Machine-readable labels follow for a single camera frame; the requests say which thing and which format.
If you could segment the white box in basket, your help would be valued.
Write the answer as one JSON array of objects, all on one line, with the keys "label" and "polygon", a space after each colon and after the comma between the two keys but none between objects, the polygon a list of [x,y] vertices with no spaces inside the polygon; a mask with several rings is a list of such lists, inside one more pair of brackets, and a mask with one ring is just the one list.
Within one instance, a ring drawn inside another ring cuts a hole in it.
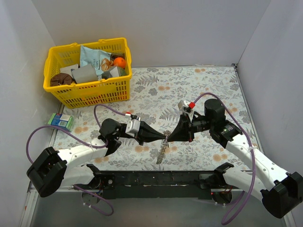
[{"label": "white box in basket", "polygon": [[72,71],[73,70],[76,70],[79,68],[79,65],[78,64],[74,64],[74,65],[71,65],[71,66],[67,66],[67,67],[63,67],[63,68],[60,68],[60,73],[66,73],[70,76],[72,76]]}]

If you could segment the brown round bun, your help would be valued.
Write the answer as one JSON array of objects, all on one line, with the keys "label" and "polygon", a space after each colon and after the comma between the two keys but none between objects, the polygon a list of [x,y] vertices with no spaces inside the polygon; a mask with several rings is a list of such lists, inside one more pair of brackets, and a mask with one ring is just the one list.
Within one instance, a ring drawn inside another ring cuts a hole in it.
[{"label": "brown round bun", "polygon": [[74,79],[71,75],[67,73],[59,73],[50,79],[50,86],[61,86],[61,85],[71,85],[75,83]]}]

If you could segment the orange fruit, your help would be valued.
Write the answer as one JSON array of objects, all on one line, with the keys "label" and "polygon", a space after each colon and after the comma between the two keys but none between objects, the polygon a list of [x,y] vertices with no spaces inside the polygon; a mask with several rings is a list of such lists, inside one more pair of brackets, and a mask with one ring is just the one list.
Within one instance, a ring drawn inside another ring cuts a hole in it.
[{"label": "orange fruit", "polygon": [[114,59],[113,64],[124,69],[126,67],[126,60],[123,57],[117,57]]}]

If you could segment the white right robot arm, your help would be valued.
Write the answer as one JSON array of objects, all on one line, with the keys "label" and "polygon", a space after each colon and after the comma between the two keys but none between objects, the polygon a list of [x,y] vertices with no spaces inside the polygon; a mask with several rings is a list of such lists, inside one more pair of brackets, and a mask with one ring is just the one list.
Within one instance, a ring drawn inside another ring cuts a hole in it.
[{"label": "white right robot arm", "polygon": [[230,163],[224,163],[202,181],[203,184],[225,188],[235,186],[260,200],[266,210],[276,218],[283,218],[303,201],[303,177],[289,173],[267,158],[248,139],[238,126],[228,121],[225,108],[217,99],[204,103],[204,115],[195,112],[195,103],[180,101],[179,122],[168,141],[192,142],[195,133],[209,131],[212,139],[237,156],[255,176],[237,171]]}]

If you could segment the grey cardboard box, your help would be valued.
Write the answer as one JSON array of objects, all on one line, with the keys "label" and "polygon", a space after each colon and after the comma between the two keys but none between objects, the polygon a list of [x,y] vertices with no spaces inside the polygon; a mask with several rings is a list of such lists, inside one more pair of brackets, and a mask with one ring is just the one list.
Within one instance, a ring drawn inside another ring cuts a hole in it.
[{"label": "grey cardboard box", "polygon": [[74,81],[77,84],[94,82],[98,80],[95,68],[91,64],[73,70],[71,73]]}]

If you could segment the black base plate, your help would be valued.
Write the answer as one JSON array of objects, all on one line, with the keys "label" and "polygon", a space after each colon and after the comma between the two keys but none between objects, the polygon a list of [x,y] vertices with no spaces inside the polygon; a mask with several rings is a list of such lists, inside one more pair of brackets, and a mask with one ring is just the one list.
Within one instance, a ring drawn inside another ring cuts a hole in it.
[{"label": "black base plate", "polygon": [[105,199],[198,198],[211,199],[212,192],[231,198],[232,186],[214,171],[98,171],[82,189],[102,192]]}]

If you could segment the yellow plastic basket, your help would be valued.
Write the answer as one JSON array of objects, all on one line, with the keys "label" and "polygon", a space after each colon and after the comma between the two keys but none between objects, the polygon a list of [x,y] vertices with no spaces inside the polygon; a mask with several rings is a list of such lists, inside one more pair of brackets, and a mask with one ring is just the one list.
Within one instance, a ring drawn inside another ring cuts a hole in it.
[{"label": "yellow plastic basket", "polygon": [[68,108],[130,98],[131,53],[124,37],[49,49],[43,87]]}]

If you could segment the aluminium frame rail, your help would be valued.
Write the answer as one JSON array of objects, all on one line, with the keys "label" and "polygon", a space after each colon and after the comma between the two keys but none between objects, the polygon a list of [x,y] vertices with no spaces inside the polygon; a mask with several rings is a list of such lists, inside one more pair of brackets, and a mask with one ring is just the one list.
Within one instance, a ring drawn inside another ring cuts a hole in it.
[{"label": "aluminium frame rail", "polygon": [[303,179],[298,173],[262,169],[246,173],[225,163],[213,171],[105,171],[92,164],[67,171],[64,166],[32,166],[27,176],[40,197],[71,186],[88,193],[98,191],[97,200],[132,198],[194,198],[202,190],[223,187],[248,192],[260,200],[274,217],[282,218],[303,200]]}]

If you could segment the green blue carton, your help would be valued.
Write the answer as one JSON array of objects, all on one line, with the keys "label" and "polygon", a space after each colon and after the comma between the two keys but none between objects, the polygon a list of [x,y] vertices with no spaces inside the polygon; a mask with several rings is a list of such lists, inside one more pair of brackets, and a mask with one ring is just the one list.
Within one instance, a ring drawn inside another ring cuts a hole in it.
[{"label": "green blue carton", "polygon": [[71,131],[73,123],[73,116],[62,113],[53,113],[47,124],[51,126],[58,126],[65,131]]}]

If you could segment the light blue chips bag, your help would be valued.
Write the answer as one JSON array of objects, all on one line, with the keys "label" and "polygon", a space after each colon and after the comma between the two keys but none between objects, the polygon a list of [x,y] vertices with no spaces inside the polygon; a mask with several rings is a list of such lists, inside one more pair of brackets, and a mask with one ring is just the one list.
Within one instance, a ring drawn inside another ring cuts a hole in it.
[{"label": "light blue chips bag", "polygon": [[83,45],[80,46],[80,67],[91,64],[97,76],[101,76],[103,72],[113,67],[114,64],[110,57],[111,53],[103,50],[90,49]]}]

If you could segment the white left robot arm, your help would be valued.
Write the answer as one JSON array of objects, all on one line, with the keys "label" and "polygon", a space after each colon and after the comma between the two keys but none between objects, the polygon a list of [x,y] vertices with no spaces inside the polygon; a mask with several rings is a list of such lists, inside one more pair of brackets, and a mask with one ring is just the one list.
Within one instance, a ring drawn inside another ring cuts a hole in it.
[{"label": "white left robot arm", "polygon": [[120,138],[134,139],[140,145],[165,139],[146,122],[137,119],[119,123],[105,119],[100,135],[89,143],[73,148],[55,150],[45,148],[27,170],[27,176],[41,197],[47,197],[60,187],[74,184],[87,185],[90,189],[100,186],[101,178],[96,167],[88,162],[113,154],[120,146]]}]

